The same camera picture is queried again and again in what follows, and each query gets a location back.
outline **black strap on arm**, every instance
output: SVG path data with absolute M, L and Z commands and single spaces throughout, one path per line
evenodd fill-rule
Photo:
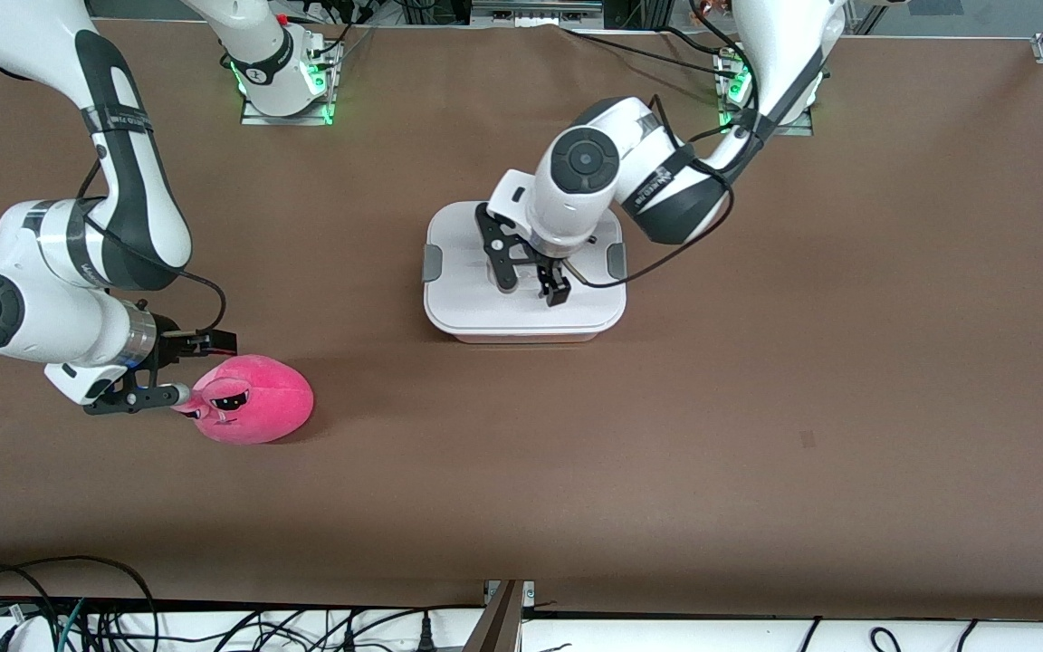
M 285 42 L 282 43 L 281 48 L 276 50 L 276 53 L 272 54 L 271 57 L 264 58 L 260 62 L 241 62 L 240 58 L 233 57 L 228 54 L 228 58 L 232 61 L 232 65 L 236 67 L 236 70 L 240 71 L 244 79 L 247 79 L 249 83 L 253 86 L 268 86 L 272 82 L 272 77 L 283 69 L 285 66 L 289 65 L 292 61 L 292 53 L 294 51 L 294 45 L 292 41 L 292 32 L 287 29 L 282 29 L 285 33 Z
M 87 131 L 102 134 L 104 131 L 135 131 L 147 134 L 152 131 L 152 121 L 147 114 L 136 106 L 108 103 L 88 106 L 79 112 L 87 123 Z
M 675 180 L 675 175 L 682 172 L 693 161 L 695 161 L 695 148 L 690 144 L 675 149 L 661 166 L 655 167 L 654 172 L 642 178 L 637 189 L 634 189 L 626 201 L 622 202 L 622 209 L 630 216 L 640 214 L 642 208 L 666 189 L 671 182 Z

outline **pink plush toy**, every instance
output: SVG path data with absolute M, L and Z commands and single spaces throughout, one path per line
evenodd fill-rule
M 212 368 L 173 409 L 195 418 L 219 442 L 269 442 L 291 434 L 312 413 L 312 388 L 287 364 L 239 355 Z

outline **plush toy eye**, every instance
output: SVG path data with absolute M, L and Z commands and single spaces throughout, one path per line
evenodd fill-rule
M 223 412 L 240 409 L 245 403 L 248 403 L 248 392 L 237 393 L 227 397 L 214 397 L 212 400 L 212 405 L 216 406 L 216 409 L 222 409 Z

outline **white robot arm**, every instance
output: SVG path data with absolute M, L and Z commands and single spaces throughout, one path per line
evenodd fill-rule
M 58 391 L 92 405 L 134 368 L 154 375 L 210 343 L 106 292 L 166 288 L 191 257 L 191 235 L 127 62 L 95 31 L 81 0 L 0 0 L 0 66 L 79 108 L 108 189 L 102 199 L 19 202 L 5 211 L 0 355 L 45 363 Z M 227 347 L 235 342 L 224 341 Z M 178 389 L 165 387 L 155 401 L 138 393 L 147 402 L 138 408 L 186 401 Z
M 324 38 L 281 24 L 268 0 L 183 0 L 208 21 L 227 51 L 244 95 L 262 114 L 301 112 L 326 92 Z
M 659 244 L 699 237 L 728 189 L 775 128 L 802 113 L 827 54 L 844 31 L 844 3 L 736 0 L 737 31 L 758 80 L 758 106 L 741 116 L 706 160 L 672 140 L 637 98 L 604 99 L 577 117 L 538 163 L 535 177 L 510 170 L 489 201 L 541 256 L 566 259 L 590 237 L 612 199 Z M 532 191 L 518 189 L 525 187 Z

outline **brown table surface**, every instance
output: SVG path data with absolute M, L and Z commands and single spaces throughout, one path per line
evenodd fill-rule
M 83 416 L 0 358 L 0 559 L 105 554 L 174 599 L 476 601 L 523 577 L 559 609 L 1043 618 L 1025 42 L 844 41 L 816 136 L 769 145 L 727 226 L 633 285 L 612 331 L 479 347 L 423 314 L 434 212 L 533 169 L 606 96 L 708 127 L 702 73 L 554 28 L 388 29 L 345 63 L 334 127 L 241 127 L 205 25 L 100 29 L 155 122 L 189 268 L 318 408 L 237 449 L 170 412 Z M 71 196 L 91 161 L 66 99 L 0 74 L 0 215 Z M 627 235 L 634 267 L 661 255 Z M 181 323 L 216 308 L 187 282 L 149 299 Z M 42 577 L 134 595 L 105 570 Z

